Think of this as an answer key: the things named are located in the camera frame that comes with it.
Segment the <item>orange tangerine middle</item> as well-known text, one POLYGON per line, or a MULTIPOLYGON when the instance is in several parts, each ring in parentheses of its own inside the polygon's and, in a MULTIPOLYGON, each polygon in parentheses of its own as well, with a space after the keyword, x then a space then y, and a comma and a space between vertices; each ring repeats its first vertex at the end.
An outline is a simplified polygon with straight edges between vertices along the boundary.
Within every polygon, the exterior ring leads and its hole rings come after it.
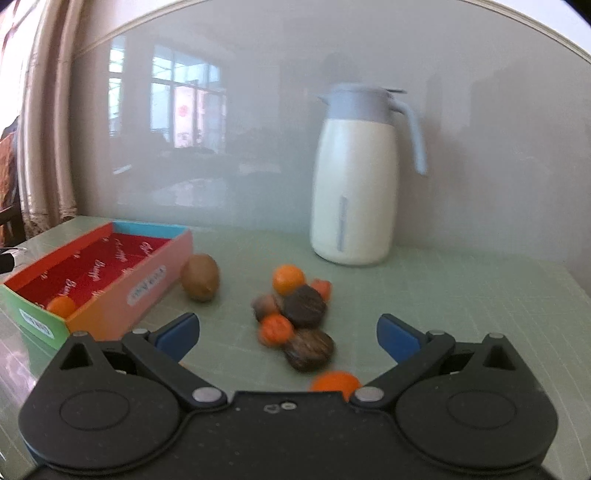
POLYGON ((283 315, 269 315, 260 321, 257 337, 266 347, 281 347, 294 337, 294 326, 283 315))

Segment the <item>orange tangerine in box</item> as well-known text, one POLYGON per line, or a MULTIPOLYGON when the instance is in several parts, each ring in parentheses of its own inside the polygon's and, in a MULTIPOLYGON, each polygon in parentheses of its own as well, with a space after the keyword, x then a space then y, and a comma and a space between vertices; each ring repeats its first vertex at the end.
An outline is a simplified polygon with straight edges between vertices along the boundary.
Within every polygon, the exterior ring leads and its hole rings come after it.
POLYGON ((76 303, 69 296, 58 295, 46 306, 46 311, 62 319, 67 319, 77 309, 76 303))

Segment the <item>dark walnut upper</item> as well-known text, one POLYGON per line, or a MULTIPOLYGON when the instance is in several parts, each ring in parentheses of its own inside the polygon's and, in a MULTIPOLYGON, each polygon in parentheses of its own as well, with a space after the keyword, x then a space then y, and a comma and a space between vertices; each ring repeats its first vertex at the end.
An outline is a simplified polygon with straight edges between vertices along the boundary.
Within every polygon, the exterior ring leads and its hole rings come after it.
POLYGON ((327 310, 321 294, 308 285, 298 287, 283 299, 283 314, 297 329, 320 327, 327 310))

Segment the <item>colourful cardboard box red inside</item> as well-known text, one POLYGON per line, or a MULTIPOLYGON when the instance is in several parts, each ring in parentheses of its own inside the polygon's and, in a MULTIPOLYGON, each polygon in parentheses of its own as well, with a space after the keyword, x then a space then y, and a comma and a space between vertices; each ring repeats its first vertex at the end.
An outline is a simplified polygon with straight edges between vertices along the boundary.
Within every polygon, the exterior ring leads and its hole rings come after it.
POLYGON ((10 276, 1 298, 15 323, 53 349, 75 331, 118 340, 177 282, 192 252, 186 227, 112 221, 10 276), (46 311, 58 295, 76 303, 67 319, 46 311))

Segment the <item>small orange tangerine right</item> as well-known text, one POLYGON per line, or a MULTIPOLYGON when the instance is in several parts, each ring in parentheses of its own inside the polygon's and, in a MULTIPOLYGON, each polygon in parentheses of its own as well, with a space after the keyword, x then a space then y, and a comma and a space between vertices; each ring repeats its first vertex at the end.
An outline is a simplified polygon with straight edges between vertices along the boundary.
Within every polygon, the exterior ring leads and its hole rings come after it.
POLYGON ((328 280, 322 280, 322 279, 315 278, 314 280, 311 281, 310 286, 312 289, 315 289, 315 291, 317 291, 318 294, 321 295, 321 297, 325 301, 325 303, 329 302, 329 300, 332 297, 332 283, 331 282, 329 282, 328 280))

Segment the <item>brown nut left of pile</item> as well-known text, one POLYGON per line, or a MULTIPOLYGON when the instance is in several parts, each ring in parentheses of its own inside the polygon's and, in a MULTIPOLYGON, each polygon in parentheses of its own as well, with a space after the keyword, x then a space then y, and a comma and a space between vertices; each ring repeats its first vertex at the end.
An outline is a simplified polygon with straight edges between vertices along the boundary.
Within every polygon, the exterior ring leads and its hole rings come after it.
POLYGON ((267 316, 280 315, 283 312, 280 299, 273 294, 257 296, 256 299, 252 300, 250 306, 257 322, 262 322, 267 316))

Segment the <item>orange tangerine nearest gripper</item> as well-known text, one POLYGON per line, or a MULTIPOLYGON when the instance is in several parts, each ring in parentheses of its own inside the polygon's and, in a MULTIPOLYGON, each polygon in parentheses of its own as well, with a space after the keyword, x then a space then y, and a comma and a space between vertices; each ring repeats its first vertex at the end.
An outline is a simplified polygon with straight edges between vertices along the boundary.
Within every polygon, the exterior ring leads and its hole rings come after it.
POLYGON ((311 392, 339 392, 346 401, 362 387, 355 375, 346 371, 328 371, 315 377, 311 382, 311 392))

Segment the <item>dark walnut lower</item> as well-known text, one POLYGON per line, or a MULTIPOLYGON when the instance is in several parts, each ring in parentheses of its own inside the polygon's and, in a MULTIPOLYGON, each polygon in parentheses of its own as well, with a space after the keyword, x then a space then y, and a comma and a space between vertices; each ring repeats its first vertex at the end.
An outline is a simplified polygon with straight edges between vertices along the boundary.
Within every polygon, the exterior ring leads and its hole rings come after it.
POLYGON ((335 341, 320 329, 300 329, 283 345, 283 354, 294 370, 314 372, 332 361, 335 341))

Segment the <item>white thermos jug blue lid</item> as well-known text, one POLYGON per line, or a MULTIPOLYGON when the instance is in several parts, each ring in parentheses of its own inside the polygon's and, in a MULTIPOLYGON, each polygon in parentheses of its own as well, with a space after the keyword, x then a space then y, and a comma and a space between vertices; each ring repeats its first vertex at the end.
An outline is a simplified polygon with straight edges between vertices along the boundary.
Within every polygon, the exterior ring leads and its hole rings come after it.
POLYGON ((394 115, 407 121, 415 171, 428 173, 419 117, 396 93, 342 83, 320 97, 327 114, 315 156, 310 240, 329 262, 374 265, 390 253, 399 193, 394 115))

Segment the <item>dark walnut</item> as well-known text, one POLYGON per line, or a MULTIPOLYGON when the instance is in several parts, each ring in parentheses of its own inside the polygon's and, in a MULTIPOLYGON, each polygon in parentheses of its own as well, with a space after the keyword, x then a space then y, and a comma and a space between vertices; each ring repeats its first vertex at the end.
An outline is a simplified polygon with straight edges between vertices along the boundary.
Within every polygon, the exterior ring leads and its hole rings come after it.
POLYGON ((283 345, 283 354, 294 370, 314 372, 332 361, 335 341, 320 329, 300 329, 283 345))
POLYGON ((321 294, 308 285, 298 287, 283 299, 283 314, 297 329, 320 327, 327 310, 321 294))

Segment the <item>orange tangerine top of pile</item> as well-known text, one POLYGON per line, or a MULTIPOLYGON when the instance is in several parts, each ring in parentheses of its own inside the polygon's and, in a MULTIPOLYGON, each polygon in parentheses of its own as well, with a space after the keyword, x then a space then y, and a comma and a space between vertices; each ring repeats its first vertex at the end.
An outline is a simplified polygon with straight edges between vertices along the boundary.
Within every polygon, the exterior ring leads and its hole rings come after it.
POLYGON ((304 271, 294 264, 283 264, 273 271, 273 290, 286 297, 305 284, 304 271))

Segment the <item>beige lace curtain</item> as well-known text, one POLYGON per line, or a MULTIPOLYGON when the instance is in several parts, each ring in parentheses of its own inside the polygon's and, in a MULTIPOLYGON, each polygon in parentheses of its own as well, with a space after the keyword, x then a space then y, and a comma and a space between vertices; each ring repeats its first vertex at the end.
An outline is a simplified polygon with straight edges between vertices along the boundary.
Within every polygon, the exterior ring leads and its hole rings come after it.
POLYGON ((1 136, 18 117, 18 186, 25 240, 77 214, 69 94, 82 10, 80 1, 1 4, 1 136))

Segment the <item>brown kiwi fruit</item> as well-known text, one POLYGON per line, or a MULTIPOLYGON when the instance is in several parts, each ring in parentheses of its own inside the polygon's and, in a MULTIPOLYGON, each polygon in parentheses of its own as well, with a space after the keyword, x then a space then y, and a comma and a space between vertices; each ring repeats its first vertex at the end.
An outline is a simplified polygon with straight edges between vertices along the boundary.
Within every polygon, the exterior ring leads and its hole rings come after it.
POLYGON ((207 254, 191 255, 180 271, 184 292, 198 302, 211 301, 221 285, 221 273, 214 258, 207 254))

